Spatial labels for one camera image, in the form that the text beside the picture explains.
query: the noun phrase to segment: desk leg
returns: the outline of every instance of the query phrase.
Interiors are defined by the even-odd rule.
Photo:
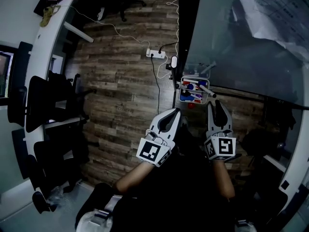
[[[64,22],[63,26],[67,29],[70,30],[73,33],[76,33],[78,36],[82,37],[84,40],[87,40],[88,42],[92,43],[94,39],[92,39],[90,36],[87,34],[83,33],[76,27],[72,26],[70,23]]]

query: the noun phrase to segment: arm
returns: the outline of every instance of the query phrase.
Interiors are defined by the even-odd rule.
[[[126,193],[130,188],[138,186],[154,167],[152,164],[143,161],[136,168],[120,178],[114,184],[114,188],[120,194]]]
[[[214,160],[213,171],[220,194],[227,199],[233,198],[235,196],[235,190],[224,161]]]

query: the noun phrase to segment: shoe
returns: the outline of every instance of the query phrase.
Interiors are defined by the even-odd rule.
[[[101,11],[98,13],[98,21],[102,20],[105,8],[101,8]]]

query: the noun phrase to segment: white cable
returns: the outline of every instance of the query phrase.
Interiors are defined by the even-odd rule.
[[[177,1],[177,0],[174,0],[173,2],[167,2],[166,4],[167,4],[167,5],[172,5],[172,4],[173,4],[173,5],[177,6],[176,13],[179,15],[179,12],[178,12],[178,10],[179,10],[179,5],[178,5],[178,4],[175,4],[176,1]],[[178,29],[177,29],[177,31],[176,31],[177,43],[175,44],[175,50],[176,50],[176,56],[178,57],[177,44],[178,44],[178,42],[179,42],[179,37],[178,37],[178,31],[179,31],[179,17],[178,17],[178,19],[177,19],[177,24],[178,24]]]
[[[166,57],[166,61],[165,61],[163,64],[160,64],[160,66],[159,66],[159,68],[158,68],[158,72],[157,72],[157,74],[156,74],[157,78],[159,78],[159,79],[162,79],[162,78],[166,77],[167,75],[171,74],[171,72],[169,72],[169,73],[165,74],[164,76],[159,77],[160,67],[161,67],[162,65],[164,65],[164,64],[168,61],[168,59],[169,59],[167,55],[165,55],[164,58],[165,58],[165,57]]]
[[[73,6],[61,5],[61,7],[71,7],[71,8],[73,8],[73,9],[75,9]],[[149,41],[139,41],[139,40],[135,39],[135,38],[134,38],[133,36],[131,36],[131,35],[125,35],[125,36],[123,36],[123,35],[121,35],[120,33],[117,32],[117,29],[116,29],[116,27],[115,27],[113,24],[111,24],[111,23],[101,23],[101,22],[99,22],[99,21],[95,21],[95,20],[89,18],[88,16],[86,16],[86,15],[84,15],[84,14],[82,14],[82,13],[79,13],[77,9],[75,9],[75,10],[76,10],[76,12],[77,12],[78,14],[85,16],[86,18],[92,20],[93,22],[98,22],[98,23],[100,23],[100,24],[102,24],[102,25],[112,25],[112,26],[114,27],[116,33],[117,33],[120,37],[122,37],[122,38],[131,37],[131,38],[133,38],[134,40],[136,40],[138,43],[140,43],[141,45],[142,45],[143,42],[148,42],[148,48],[150,47],[150,42],[149,42]]]

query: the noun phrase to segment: power strip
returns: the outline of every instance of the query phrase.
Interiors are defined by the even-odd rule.
[[[153,54],[153,58],[160,58],[160,59],[164,59],[165,58],[165,52],[164,51],[161,51],[161,53],[159,53],[159,51],[150,50],[148,48],[147,52],[146,52],[146,56],[151,58],[151,54]]]

